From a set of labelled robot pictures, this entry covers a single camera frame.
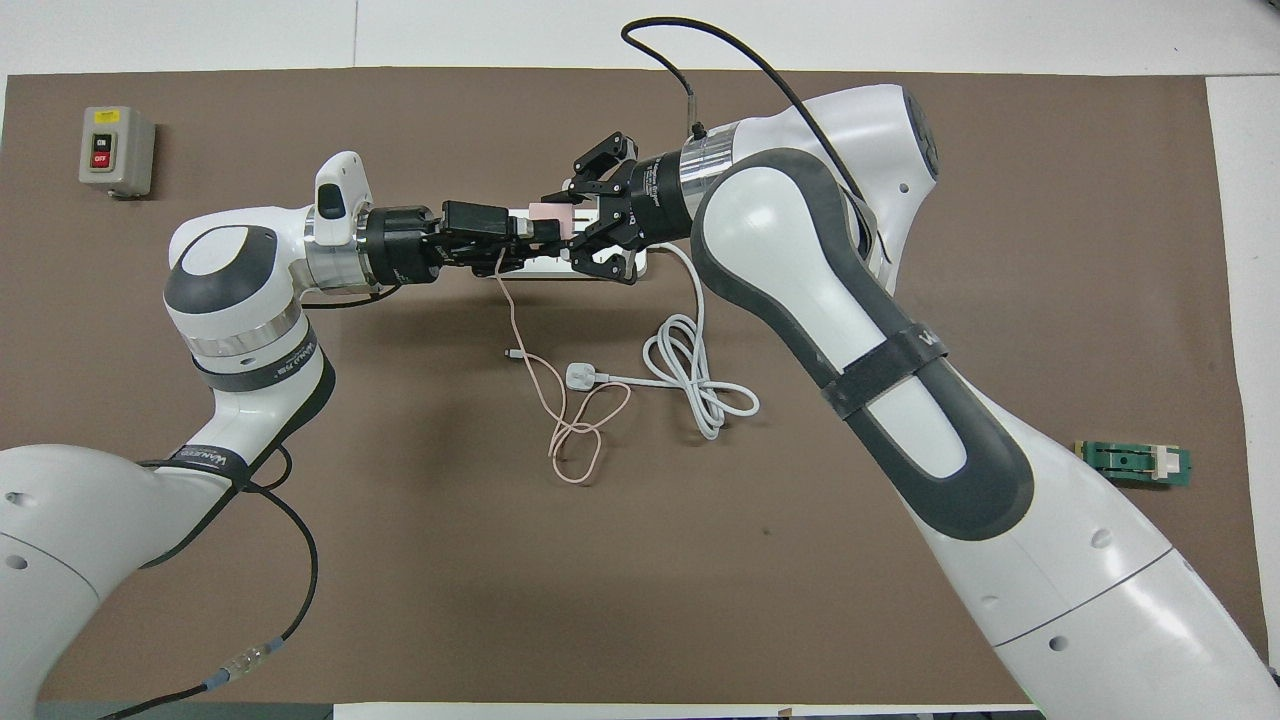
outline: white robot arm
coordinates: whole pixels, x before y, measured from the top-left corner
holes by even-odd
[[[173,455],[178,466],[155,471],[61,446],[0,452],[0,478],[18,488],[0,505],[0,556],[35,570],[0,585],[0,606],[32,619],[0,626],[0,716],[29,717],[40,682],[101,597],[179,543],[324,405],[333,372],[298,305],[303,291],[431,282],[443,264],[484,274],[499,247],[503,269],[563,254],[627,282],[625,260],[591,259],[599,246],[690,237],[708,286],[780,334],[870,450],[1048,717],[1280,717],[1266,667],[1169,541],[972,387],[893,301],[908,228],[937,172],[911,97],[874,86],[808,105],[859,187],[837,179],[792,109],[640,161],[630,138],[605,138],[544,199],[599,200],[602,220],[562,245],[554,220],[503,209],[445,204],[439,220],[422,208],[371,209],[353,154],[321,170],[314,206],[179,228],[165,301],[214,389],[214,419]]]

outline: white plug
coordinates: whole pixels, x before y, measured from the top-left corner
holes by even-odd
[[[609,375],[596,373],[590,363],[570,363],[564,369],[564,387],[570,389],[589,391],[595,383],[609,382]]]

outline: brown mat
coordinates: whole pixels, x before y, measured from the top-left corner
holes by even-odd
[[[782,108],[755,73],[692,79],[708,126]],[[1203,82],[794,76],[803,96],[877,81],[911,88],[942,150],[902,304],[1057,441],[1190,447],[1190,488],[1129,496],[1261,648]],[[82,109],[106,104],[161,126],[150,200],[76,181]],[[210,411],[160,302],[182,220],[303,205],[342,149],[362,154],[380,205],[518,206],[611,131],[675,149],[685,111],[662,73],[541,69],[14,77],[6,108],[0,447],[138,459]],[[643,340],[692,305],[663,256],[632,288],[516,295],[531,348],[617,374],[641,373]],[[456,270],[314,314],[338,388],[289,441],[282,495],[319,539],[319,597],[288,651],[218,700],[1024,702],[888,482],[762,323],[709,300],[713,370],[755,388],[760,415],[707,445],[678,393],[640,391],[608,427],[598,486],[576,489],[552,475],[549,420],[502,356],[506,313],[497,287]],[[278,633],[305,585],[289,523],[237,500],[108,600],[45,696],[188,687]]]

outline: pink cable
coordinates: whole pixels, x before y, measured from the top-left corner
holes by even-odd
[[[568,409],[568,393],[567,389],[564,388],[564,380],[561,379],[561,373],[547,360],[543,360],[541,357],[532,355],[531,352],[525,350],[525,340],[520,336],[520,328],[516,325],[516,301],[512,300],[511,292],[507,291],[507,284],[502,279],[502,274],[498,273],[498,268],[502,266],[502,259],[506,254],[507,254],[506,247],[502,249],[500,252],[498,252],[498,263],[493,268],[493,277],[498,281],[498,290],[500,290],[503,297],[507,299],[507,306],[511,307],[511,332],[515,333],[516,336],[516,346],[520,347],[520,352],[524,356],[525,369],[529,370],[529,379],[534,382],[534,389],[538,392],[538,401],[543,404],[543,410],[545,410],[547,414],[550,415],[553,420],[556,420],[556,430],[552,432],[550,442],[547,446],[547,456],[552,459],[552,470],[556,471],[556,475],[559,477],[559,479],[564,480],[571,486],[589,484],[586,480],[591,477],[591,471],[595,470],[595,461],[600,457],[600,448],[604,446],[604,438],[603,436],[600,436],[600,427],[604,425],[604,423],[612,420],[614,415],[617,415],[618,413],[622,411],[623,407],[626,407],[627,402],[631,400],[631,388],[623,383],[614,383],[614,382],[600,383],[594,388],[591,388],[591,392],[586,393],[586,397],[582,398],[582,404],[577,406],[577,414],[573,415],[573,419],[568,423],[564,421],[564,413]],[[530,363],[530,360],[536,360],[544,368],[550,370],[552,375],[556,377],[556,383],[559,386],[561,391],[561,410],[558,414],[552,410],[550,405],[547,404],[547,397],[543,395],[543,386],[541,383],[538,382],[538,375],[534,373],[534,365],[532,363]],[[582,414],[586,413],[586,404],[591,401],[591,397],[596,392],[607,387],[621,387],[622,389],[625,389],[626,395],[622,396],[622,402],[618,402],[618,406],[614,407],[612,413],[609,413],[596,423],[581,421]],[[562,473],[559,469],[559,452],[564,447],[564,441],[567,441],[570,436],[588,434],[588,433],[595,436],[595,452],[591,454],[591,464],[586,466],[586,471],[582,473],[581,477],[570,478],[564,475],[564,473]]]

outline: green terminal block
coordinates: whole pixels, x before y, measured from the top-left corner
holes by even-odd
[[[1075,454],[1110,480],[1184,487],[1192,480],[1192,454],[1176,445],[1083,441]]]

